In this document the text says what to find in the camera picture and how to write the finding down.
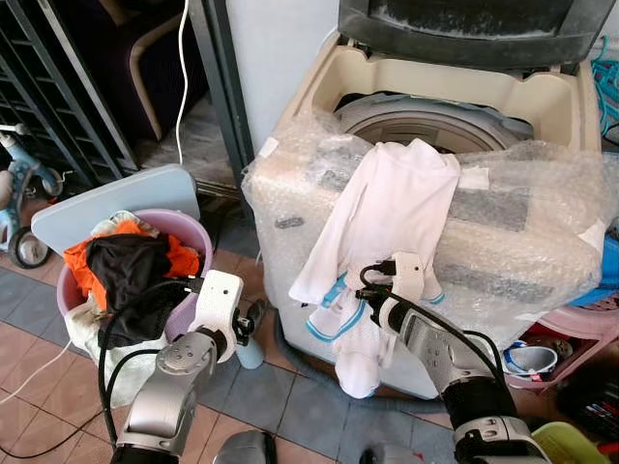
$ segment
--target bubble wrap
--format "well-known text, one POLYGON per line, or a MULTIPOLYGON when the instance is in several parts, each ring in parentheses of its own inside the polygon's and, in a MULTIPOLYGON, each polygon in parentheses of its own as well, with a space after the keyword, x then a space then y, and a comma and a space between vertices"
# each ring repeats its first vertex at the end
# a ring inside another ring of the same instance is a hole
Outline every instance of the bubble wrap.
MULTIPOLYGON (((299 307, 288 289, 371 145, 341 134, 331 115, 300 114, 274 138, 249 166, 243 192, 267 295, 287 311, 299 307)), ((461 179, 454 195, 434 257, 446 298, 430 308, 504 348, 546 312, 596 287, 596 247, 616 216, 616 189, 601 154, 541 141, 457 158, 473 182, 461 179)))

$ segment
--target washing machine drum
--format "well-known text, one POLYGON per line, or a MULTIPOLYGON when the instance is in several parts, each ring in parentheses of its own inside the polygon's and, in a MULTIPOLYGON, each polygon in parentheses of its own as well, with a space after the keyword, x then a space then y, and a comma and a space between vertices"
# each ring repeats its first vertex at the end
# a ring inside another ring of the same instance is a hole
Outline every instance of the washing machine drum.
POLYGON ((468 103, 374 94, 336 111, 341 128, 369 143, 408 144, 421 138, 441 153, 505 150, 533 138, 533 127, 493 108, 468 103))

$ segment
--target green object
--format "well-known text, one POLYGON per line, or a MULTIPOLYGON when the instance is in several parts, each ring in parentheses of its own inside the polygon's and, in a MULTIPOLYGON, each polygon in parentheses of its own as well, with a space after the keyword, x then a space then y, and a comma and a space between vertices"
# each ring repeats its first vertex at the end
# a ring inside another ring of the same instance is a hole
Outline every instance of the green object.
POLYGON ((533 439, 542 447, 552 464, 607 464, 587 437, 566 422, 550 422, 533 432, 533 439))

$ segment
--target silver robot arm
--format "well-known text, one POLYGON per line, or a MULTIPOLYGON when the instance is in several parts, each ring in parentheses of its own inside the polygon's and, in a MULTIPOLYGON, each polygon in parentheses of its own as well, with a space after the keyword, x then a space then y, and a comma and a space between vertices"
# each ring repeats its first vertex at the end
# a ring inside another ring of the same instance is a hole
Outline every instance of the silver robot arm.
MULTIPOLYGON (((400 282, 419 280, 421 267, 410 265, 410 257, 397 256, 386 264, 377 265, 394 276, 392 294, 398 295, 406 288, 400 282)), ((424 365, 430 380, 445 401, 456 444, 458 462, 488 464, 542 464, 550 460, 533 440, 526 423, 516 415, 516 406, 505 384, 499 382, 487 364, 458 336, 448 332, 420 314, 419 307, 411 302, 396 302, 392 298, 370 289, 358 292, 374 308, 372 320, 388 332, 395 333, 406 348, 424 365)), ((434 314, 445 325, 460 335, 453 324, 434 314)), ((469 339, 487 353, 477 339, 469 339)), ((381 463, 400 463, 389 459, 382 450, 381 463)))
POLYGON ((177 463, 192 425, 197 393, 216 363, 234 354, 249 336, 237 304, 243 281, 218 271, 204 278, 190 331, 156 357, 155 372, 135 396, 112 463, 177 463))

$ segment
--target gray floor tile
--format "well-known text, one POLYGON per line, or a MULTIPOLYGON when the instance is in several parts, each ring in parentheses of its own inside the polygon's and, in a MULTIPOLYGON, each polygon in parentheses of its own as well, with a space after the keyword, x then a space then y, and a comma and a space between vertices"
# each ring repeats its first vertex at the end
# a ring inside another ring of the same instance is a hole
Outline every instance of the gray floor tile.
POLYGON ((294 375, 267 363, 254 370, 240 369, 225 400, 223 412, 239 421, 275 432, 294 375))
POLYGON ((260 250, 255 227, 246 219, 227 217, 221 230, 220 248, 255 258, 260 250))
POLYGON ((335 459, 347 413, 347 400, 299 375, 292 386, 278 435, 335 459))
POLYGON ((424 455, 427 464, 451 464, 454 459, 454 432, 439 425, 415 420, 411 448, 424 455))
MULTIPOLYGON (((67 332, 67 326, 65 326, 65 319, 58 311, 58 314, 54 316, 51 323, 47 326, 45 331, 41 334, 41 338, 47 341, 51 341, 58 346, 65 346, 69 341, 69 333, 67 332)), ((69 351, 76 353, 79 356, 90 359, 90 355, 79 348, 75 348, 73 345, 69 347, 69 351)))
POLYGON ((9 317, 17 305, 38 285, 42 284, 23 275, 2 270, 0 274, 0 318, 5 320, 9 317))
POLYGON ((35 282, 28 295, 7 317, 7 322, 26 332, 39 336, 58 315, 56 288, 35 282))
POLYGON ((350 406, 339 444, 338 461, 357 464, 368 447, 387 443, 408 447, 414 419, 399 411, 350 406))
POLYGON ((200 392, 197 401, 216 411, 221 411, 225 404, 225 399, 230 394, 230 389, 234 383, 241 364, 236 356, 227 362, 217 364, 213 377, 209 379, 206 388, 200 392))

